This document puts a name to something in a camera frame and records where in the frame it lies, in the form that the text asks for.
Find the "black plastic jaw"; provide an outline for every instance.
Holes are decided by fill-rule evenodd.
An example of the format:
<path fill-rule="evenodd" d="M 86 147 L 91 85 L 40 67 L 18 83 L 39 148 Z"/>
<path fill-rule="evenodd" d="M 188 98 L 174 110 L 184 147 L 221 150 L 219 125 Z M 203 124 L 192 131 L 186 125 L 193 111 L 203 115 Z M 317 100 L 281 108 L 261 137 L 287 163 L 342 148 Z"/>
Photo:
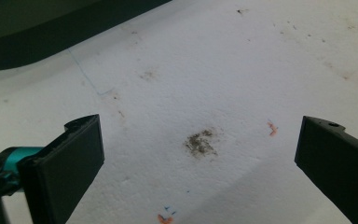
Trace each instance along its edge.
<path fill-rule="evenodd" d="M 304 117 L 296 163 L 352 222 L 358 224 L 358 140 L 345 128 Z"/>
<path fill-rule="evenodd" d="M 0 176 L 6 172 L 7 158 L 17 148 L 8 148 L 0 153 Z M 21 184 L 15 187 L 24 189 L 33 222 L 65 223 L 98 174 L 103 161 L 100 119 L 94 115 L 67 123 L 65 133 L 34 155 L 16 162 Z M 7 224 L 1 197 L 16 189 L 12 189 L 10 181 L 1 180 L 0 224 Z"/>

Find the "small hole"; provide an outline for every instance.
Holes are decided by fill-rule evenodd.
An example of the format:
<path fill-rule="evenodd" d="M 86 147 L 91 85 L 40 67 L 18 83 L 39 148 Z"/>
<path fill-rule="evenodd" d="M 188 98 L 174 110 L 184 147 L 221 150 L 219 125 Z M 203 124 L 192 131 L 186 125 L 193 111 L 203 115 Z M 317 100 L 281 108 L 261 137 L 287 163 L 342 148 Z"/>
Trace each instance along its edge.
<path fill-rule="evenodd" d="M 333 127 L 339 127 L 339 124 L 336 124 L 336 123 L 328 123 L 328 125 L 333 126 Z"/>

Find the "dust particle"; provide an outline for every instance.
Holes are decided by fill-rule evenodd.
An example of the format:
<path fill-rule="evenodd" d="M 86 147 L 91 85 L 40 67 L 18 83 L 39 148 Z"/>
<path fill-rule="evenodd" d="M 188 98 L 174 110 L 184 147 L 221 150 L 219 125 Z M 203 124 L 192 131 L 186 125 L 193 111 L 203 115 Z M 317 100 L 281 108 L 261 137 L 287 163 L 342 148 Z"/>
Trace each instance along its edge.
<path fill-rule="evenodd" d="M 243 13 L 246 13 L 246 12 L 248 12 L 248 11 L 249 11 L 249 9 L 247 9 L 247 8 L 246 8 L 246 9 L 238 9 L 238 10 L 237 10 L 237 12 L 240 13 L 242 16 L 243 16 Z"/>
<path fill-rule="evenodd" d="M 213 136 L 212 130 L 204 130 L 200 133 L 190 135 L 185 142 L 185 146 L 191 155 L 197 159 L 207 155 L 217 156 L 216 150 L 211 146 Z"/>
<path fill-rule="evenodd" d="M 120 96 L 115 92 L 113 93 L 113 99 L 120 100 Z"/>

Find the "scratch mark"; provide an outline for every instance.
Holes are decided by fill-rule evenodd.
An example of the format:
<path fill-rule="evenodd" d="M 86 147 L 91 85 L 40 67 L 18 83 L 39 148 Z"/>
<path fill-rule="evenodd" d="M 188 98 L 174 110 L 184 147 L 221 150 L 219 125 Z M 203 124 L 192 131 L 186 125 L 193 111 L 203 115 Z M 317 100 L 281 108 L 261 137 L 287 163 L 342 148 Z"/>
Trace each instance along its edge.
<path fill-rule="evenodd" d="M 86 72 L 84 71 L 83 67 L 80 65 L 80 62 L 77 60 L 77 58 L 75 57 L 75 55 L 72 53 L 72 51 L 70 49 L 68 49 L 69 54 L 71 55 L 72 59 L 75 61 L 75 64 L 77 65 L 77 67 L 79 68 L 80 72 L 82 73 L 82 75 L 86 78 L 86 80 L 88 81 L 88 83 L 91 85 L 91 87 L 95 90 L 95 92 L 97 92 L 97 94 L 99 96 L 103 96 L 107 93 L 109 93 L 110 91 L 112 91 L 113 89 L 109 90 L 109 91 L 104 91 L 104 92 L 99 92 L 97 87 L 94 85 L 94 83 L 91 81 L 91 79 L 89 78 L 89 76 L 86 74 Z"/>
<path fill-rule="evenodd" d="M 267 123 L 267 125 L 268 125 L 268 126 L 270 127 L 270 129 L 272 130 L 272 132 L 269 134 L 269 136 L 271 136 L 271 137 L 275 136 L 275 135 L 277 134 L 277 132 L 278 132 L 278 128 L 275 127 L 275 125 L 274 125 L 271 121 L 269 121 L 269 122 Z"/>
<path fill-rule="evenodd" d="M 173 218 L 172 217 L 165 218 L 162 215 L 158 215 L 158 221 L 160 224 L 171 224 L 173 222 Z"/>
<path fill-rule="evenodd" d="M 121 117 L 124 119 L 126 118 L 126 116 L 124 116 L 123 112 L 121 112 L 120 110 L 118 111 L 118 113 L 121 115 Z"/>

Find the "red spot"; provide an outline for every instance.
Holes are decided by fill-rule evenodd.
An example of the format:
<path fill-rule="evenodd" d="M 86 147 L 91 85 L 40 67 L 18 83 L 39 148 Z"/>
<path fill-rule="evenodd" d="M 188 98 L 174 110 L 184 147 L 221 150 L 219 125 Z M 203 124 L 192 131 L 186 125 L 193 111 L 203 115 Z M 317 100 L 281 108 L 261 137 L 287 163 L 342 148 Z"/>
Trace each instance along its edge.
<path fill-rule="evenodd" d="M 158 215 L 158 221 L 160 224 L 171 224 L 173 222 L 173 218 L 164 218 L 162 215 Z"/>
<path fill-rule="evenodd" d="M 271 137 L 275 136 L 275 134 L 277 134 L 277 132 L 278 132 L 278 128 L 275 127 L 275 125 L 272 122 L 268 122 L 267 125 L 272 130 L 272 132 L 269 134 L 269 136 L 271 136 Z"/>

